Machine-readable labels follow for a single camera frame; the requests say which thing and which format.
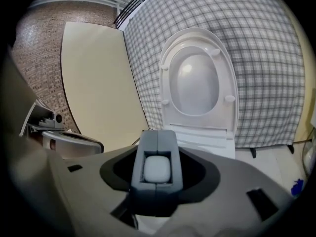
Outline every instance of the toilet bowl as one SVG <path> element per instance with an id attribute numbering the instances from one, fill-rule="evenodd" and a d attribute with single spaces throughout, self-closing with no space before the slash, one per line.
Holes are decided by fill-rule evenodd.
<path id="1" fill-rule="evenodd" d="M 235 158 L 238 90 L 227 50 L 210 31 L 174 34 L 160 56 L 163 129 L 178 145 Z"/>

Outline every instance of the white toilet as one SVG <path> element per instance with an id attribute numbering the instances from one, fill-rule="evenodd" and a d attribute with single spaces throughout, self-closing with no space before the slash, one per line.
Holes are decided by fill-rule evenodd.
<path id="1" fill-rule="evenodd" d="M 178 145 L 235 158 L 238 90 L 232 62 L 210 31 L 187 28 L 174 34 L 160 57 L 163 129 Z"/>

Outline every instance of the brick wall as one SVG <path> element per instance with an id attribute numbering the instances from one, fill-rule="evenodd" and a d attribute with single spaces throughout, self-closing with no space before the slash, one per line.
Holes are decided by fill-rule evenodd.
<path id="1" fill-rule="evenodd" d="M 54 111 L 64 126 L 77 132 L 64 95 L 61 78 L 61 45 L 67 21 L 115 27 L 116 10 L 79 1 L 52 2 L 30 9 L 17 27 L 13 59 L 33 89 Z"/>

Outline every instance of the toilet lid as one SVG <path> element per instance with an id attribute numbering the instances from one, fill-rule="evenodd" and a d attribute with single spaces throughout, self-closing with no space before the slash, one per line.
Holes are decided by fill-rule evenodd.
<path id="1" fill-rule="evenodd" d="M 223 43 L 210 31 L 187 28 L 174 34 L 160 56 L 164 129 L 234 138 L 238 91 Z"/>

